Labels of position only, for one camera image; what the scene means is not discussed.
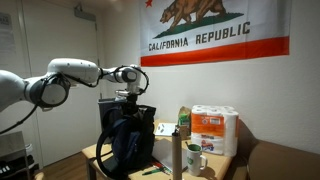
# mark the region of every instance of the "white mug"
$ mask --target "white mug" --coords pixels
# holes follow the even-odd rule
[[[188,172],[192,176],[199,176],[208,165],[208,159],[202,155],[202,148],[197,144],[189,144],[187,150]]]

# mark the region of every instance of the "mug handle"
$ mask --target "mug handle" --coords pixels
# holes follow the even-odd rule
[[[208,165],[208,159],[204,155],[200,155],[200,158],[204,160],[204,165],[200,167],[201,170],[204,170]]]

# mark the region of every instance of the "red star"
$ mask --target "red star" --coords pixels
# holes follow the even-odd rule
[[[148,1],[146,2],[146,7],[148,7],[148,6],[152,7],[152,0],[148,0]]]

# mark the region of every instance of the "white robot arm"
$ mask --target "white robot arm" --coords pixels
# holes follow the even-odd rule
[[[47,74],[41,77],[22,79],[14,73],[0,70],[0,112],[22,100],[42,109],[51,109],[66,101],[70,86],[84,84],[96,87],[100,79],[127,83],[125,90],[116,92],[118,96],[141,95],[148,86],[147,82],[145,89],[139,87],[141,74],[145,75],[136,65],[102,69],[90,61],[70,58],[53,59]]]

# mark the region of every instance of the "black backpack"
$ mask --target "black backpack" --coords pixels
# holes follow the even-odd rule
[[[150,164],[154,145],[154,115],[156,108],[137,105],[135,115],[121,115],[112,120],[110,115],[122,112],[121,106],[109,109],[103,117],[104,130],[100,135],[96,157],[101,171],[112,179],[127,179],[128,174]],[[111,139],[113,155],[102,162],[101,148],[105,140]]]

